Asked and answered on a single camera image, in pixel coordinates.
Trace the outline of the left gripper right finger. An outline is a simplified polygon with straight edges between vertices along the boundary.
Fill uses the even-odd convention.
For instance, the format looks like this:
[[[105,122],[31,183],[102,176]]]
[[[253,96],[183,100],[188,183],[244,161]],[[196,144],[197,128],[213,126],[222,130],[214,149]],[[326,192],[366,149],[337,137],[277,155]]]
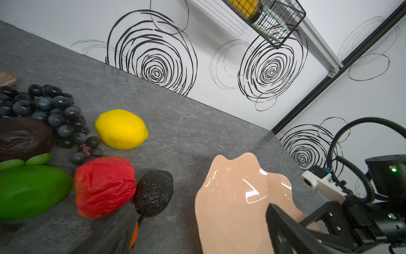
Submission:
[[[270,203],[266,223],[275,254],[329,254],[310,232],[277,205]]]

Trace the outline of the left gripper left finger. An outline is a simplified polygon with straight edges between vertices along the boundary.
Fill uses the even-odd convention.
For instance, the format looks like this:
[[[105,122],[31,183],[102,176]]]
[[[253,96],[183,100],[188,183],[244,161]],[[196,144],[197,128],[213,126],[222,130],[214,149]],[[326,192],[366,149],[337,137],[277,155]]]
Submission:
[[[137,223],[135,205],[128,203],[118,209],[105,224],[72,254],[128,254]]]

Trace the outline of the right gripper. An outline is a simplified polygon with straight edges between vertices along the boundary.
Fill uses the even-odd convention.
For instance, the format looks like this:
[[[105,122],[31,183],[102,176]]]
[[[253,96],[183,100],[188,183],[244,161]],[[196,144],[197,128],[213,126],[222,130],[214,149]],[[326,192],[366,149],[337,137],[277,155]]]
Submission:
[[[390,202],[352,204],[325,203],[299,222],[307,227],[322,221],[328,233],[310,230],[321,244],[343,253],[364,253],[378,245],[406,246],[406,212]]]

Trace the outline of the red crinkled fruit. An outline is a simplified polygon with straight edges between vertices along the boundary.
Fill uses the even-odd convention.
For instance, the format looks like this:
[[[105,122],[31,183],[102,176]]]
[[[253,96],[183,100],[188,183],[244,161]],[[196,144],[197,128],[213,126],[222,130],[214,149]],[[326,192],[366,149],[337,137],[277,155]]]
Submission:
[[[74,178],[81,217],[97,218],[128,203],[136,192],[135,171],[122,157],[101,157],[78,167]]]

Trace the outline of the dark avocado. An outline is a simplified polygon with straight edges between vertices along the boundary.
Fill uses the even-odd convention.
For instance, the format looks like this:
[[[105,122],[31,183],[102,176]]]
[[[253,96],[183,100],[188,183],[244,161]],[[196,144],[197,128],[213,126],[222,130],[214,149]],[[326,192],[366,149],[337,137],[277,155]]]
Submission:
[[[137,213],[147,218],[159,215],[169,205],[173,193],[174,183],[170,172],[148,171],[137,182],[133,198]]]

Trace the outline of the pink wavy fruit bowl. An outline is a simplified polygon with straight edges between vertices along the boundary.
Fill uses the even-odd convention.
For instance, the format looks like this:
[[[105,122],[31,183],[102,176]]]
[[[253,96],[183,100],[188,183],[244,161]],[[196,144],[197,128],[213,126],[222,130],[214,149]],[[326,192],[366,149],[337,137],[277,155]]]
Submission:
[[[195,198],[203,253],[271,254],[266,210],[276,204],[300,222],[287,177],[263,170],[252,153],[236,159],[217,155]]]

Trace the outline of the green lime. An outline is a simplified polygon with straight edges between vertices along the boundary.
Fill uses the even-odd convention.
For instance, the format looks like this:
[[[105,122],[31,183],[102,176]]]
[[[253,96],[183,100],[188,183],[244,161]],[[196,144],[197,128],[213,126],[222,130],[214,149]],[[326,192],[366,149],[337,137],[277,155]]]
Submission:
[[[27,165],[1,172],[1,220],[15,221],[38,216],[64,199],[73,180],[64,170]]]

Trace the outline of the yellow lemon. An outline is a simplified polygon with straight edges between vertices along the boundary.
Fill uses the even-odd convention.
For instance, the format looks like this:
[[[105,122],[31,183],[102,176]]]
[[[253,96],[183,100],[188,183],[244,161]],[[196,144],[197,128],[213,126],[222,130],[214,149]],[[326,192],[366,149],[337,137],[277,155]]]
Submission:
[[[107,146],[118,150],[132,150],[149,137],[143,120],[126,110],[111,110],[101,114],[95,128]]]

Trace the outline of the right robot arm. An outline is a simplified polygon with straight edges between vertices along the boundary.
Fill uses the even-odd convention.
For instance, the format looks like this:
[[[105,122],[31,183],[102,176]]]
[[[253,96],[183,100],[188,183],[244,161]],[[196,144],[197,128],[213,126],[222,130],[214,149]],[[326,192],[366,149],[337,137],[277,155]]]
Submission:
[[[347,196],[342,204],[325,203],[300,224],[322,221],[328,233],[312,232],[325,246],[343,253],[363,253],[380,244],[391,248],[406,245],[406,157],[380,156],[366,159],[367,178],[387,200],[364,204]]]

